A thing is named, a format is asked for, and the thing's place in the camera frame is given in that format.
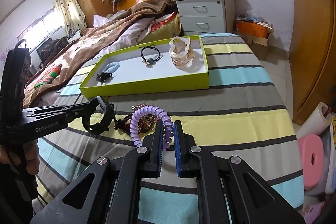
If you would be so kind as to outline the striped mattress cover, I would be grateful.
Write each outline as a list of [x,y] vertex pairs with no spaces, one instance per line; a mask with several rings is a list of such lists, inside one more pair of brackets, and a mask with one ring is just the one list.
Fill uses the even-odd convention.
[[56,108],[90,114],[38,141],[32,223],[302,223],[297,138],[276,87],[233,34],[193,36],[206,87],[183,77],[142,83],[173,68],[166,42],[112,53],[132,91],[86,99],[105,63],[79,68]]

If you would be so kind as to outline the pearl translucent claw hair clip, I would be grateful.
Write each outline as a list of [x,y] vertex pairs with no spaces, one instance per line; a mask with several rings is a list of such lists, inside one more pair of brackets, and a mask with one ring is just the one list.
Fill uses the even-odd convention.
[[191,39],[176,36],[169,41],[169,47],[169,56],[173,65],[184,71],[191,70],[195,61]]

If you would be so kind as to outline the green shallow tray box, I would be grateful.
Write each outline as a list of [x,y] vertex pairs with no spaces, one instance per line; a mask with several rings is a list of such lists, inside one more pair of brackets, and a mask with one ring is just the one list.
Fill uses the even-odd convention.
[[[195,52],[191,70],[177,69],[169,56],[170,40],[158,40],[105,54],[79,89],[86,98],[208,89],[209,66],[201,37],[188,38]],[[160,50],[162,57],[156,64],[146,66],[140,46],[151,44]]]

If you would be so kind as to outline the white paper roll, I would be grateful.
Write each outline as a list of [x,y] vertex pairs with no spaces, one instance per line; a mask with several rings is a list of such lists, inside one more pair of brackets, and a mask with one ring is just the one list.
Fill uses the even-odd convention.
[[320,102],[309,118],[299,128],[296,136],[298,139],[307,135],[320,135],[332,121],[330,108],[325,103]]

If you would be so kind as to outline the yellow pillow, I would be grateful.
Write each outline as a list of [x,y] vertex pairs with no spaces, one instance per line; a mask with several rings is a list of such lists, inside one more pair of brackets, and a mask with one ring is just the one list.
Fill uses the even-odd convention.
[[171,39],[178,36],[182,32],[182,25],[179,13],[174,12],[170,15],[170,18],[163,20],[159,18],[152,21],[150,32],[142,39],[139,38],[138,42],[148,43],[155,42],[157,40]]

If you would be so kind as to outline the pink plastic stool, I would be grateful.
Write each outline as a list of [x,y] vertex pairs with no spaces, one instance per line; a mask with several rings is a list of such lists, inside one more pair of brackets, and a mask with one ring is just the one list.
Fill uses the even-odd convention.
[[298,139],[303,168],[303,185],[309,190],[317,185],[323,169],[323,143],[319,136],[309,134]]

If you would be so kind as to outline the black elastic with teal bead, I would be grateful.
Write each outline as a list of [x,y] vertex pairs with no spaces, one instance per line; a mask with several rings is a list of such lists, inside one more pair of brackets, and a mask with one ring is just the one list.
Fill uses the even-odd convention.
[[140,56],[146,66],[156,64],[162,57],[160,50],[154,45],[140,46]]

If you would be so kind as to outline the patterned window curtain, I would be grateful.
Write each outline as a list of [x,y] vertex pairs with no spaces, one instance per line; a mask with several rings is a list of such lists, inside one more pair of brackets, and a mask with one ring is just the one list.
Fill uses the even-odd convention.
[[61,17],[68,38],[87,26],[84,12],[77,0],[52,0],[52,2]]

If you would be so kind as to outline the orange storage box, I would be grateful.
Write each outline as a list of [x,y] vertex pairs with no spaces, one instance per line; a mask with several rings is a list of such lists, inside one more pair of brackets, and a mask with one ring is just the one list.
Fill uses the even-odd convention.
[[258,24],[256,22],[248,22],[243,20],[236,21],[236,29],[240,34],[267,38],[272,31],[272,28]]

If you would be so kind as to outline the brown fleece blanket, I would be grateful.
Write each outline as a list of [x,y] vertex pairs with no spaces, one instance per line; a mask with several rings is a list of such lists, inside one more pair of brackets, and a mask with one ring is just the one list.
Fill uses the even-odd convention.
[[[165,0],[148,0],[138,3],[120,15],[115,20],[96,28],[84,28],[81,30],[81,38],[64,47],[45,68],[35,74],[25,87],[23,107],[33,107],[42,95],[59,90],[68,84],[81,66],[94,58],[105,47],[111,46],[117,39],[135,22],[142,18],[151,18],[165,11]],[[54,65],[61,65],[59,75],[50,84],[34,88],[34,85],[42,79],[46,69]]]

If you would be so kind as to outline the grey bedside drawer cabinet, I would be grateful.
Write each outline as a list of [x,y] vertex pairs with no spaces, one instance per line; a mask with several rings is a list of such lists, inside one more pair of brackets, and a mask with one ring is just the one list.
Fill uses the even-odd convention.
[[175,0],[183,33],[189,35],[232,33],[235,0]]

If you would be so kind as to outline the white floral duvet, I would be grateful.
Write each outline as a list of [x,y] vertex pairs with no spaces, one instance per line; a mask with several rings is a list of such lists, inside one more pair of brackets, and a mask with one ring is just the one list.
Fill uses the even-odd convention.
[[123,48],[128,48],[130,46],[134,46],[137,43],[137,40],[140,36],[140,33],[148,28],[150,22],[156,17],[151,18],[142,18],[132,24],[111,46],[105,47],[101,50],[95,57],[102,56],[108,52],[113,52],[116,50],[121,50]]

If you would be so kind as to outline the large wooden closet door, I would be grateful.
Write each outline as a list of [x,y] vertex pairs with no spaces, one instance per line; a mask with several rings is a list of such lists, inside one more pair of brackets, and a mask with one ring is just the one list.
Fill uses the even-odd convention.
[[302,125],[320,102],[335,106],[335,0],[294,0],[289,62],[293,121]]

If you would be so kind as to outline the black smart wristband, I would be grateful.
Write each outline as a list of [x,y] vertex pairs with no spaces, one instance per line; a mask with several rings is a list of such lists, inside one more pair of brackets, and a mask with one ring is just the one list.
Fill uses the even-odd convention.
[[87,132],[93,135],[100,135],[105,131],[109,130],[110,124],[115,121],[116,114],[114,111],[114,105],[106,102],[107,109],[104,111],[104,115],[101,120],[95,124],[91,124],[91,117],[84,116],[82,117],[82,125]]

